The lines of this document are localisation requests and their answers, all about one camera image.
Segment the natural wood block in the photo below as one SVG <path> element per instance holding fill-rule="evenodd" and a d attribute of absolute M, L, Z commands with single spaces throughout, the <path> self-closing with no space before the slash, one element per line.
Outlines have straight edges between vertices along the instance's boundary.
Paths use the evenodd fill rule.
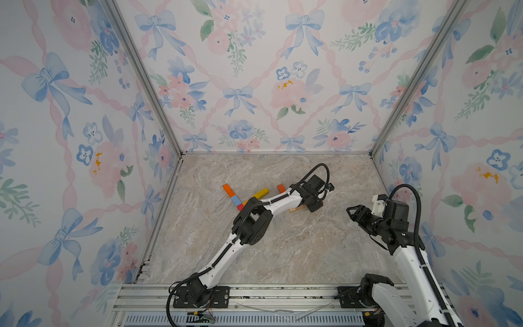
<path fill-rule="evenodd" d="M 296 208 L 291 208 L 291 209 L 289 210 L 289 212 L 290 212 L 290 213 L 294 213 L 294 212 L 296 212 L 296 211 L 300 211 L 300 210 L 302 210 L 302 209 L 304 209 L 304 208 L 307 208 L 307 206 L 306 206 L 306 205 L 302 205 L 302 206 L 299 206 L 299 207 L 296 207 Z"/>

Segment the long yellow block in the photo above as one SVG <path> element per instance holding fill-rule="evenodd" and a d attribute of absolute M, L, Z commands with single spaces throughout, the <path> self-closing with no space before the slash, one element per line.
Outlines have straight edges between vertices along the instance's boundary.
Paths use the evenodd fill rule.
<path fill-rule="evenodd" d="M 264 197 L 264 196 L 267 196 L 267 195 L 269 194 L 269 192 L 270 192 L 270 191 L 269 191 L 268 188 L 264 188 L 264 189 L 258 191 L 258 192 L 254 195 L 254 197 L 257 198 L 257 199 L 260 199 L 260 198 L 262 198 L 262 197 Z"/>

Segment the light blue block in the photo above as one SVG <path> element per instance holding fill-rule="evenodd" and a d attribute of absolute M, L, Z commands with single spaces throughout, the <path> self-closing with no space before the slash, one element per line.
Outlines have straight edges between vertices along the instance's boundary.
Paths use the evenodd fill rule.
<path fill-rule="evenodd" d="M 242 205 L 242 201 L 239 199 L 238 196 L 232 196 L 231 200 L 233 201 L 236 207 Z"/>

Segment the small orange block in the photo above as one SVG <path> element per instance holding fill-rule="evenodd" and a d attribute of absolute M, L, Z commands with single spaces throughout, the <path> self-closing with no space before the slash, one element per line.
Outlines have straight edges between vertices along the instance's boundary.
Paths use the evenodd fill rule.
<path fill-rule="evenodd" d="M 223 185 L 222 188 L 230 198 L 233 198 L 236 195 L 228 184 Z"/>

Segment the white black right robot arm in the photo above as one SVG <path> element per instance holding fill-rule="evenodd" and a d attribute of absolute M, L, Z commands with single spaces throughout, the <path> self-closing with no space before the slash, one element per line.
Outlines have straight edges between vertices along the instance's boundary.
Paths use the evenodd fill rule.
<path fill-rule="evenodd" d="M 358 205 L 346 211 L 370 237 L 381 238 L 381 246 L 403 273 L 413 306 L 400 297 L 390 278 L 370 273 L 361 279 L 359 286 L 338 290 L 341 305 L 379 309 L 393 326 L 463 325 L 437 283 L 421 238 L 409 231 L 406 203 L 381 194 L 373 198 L 372 208 Z"/>

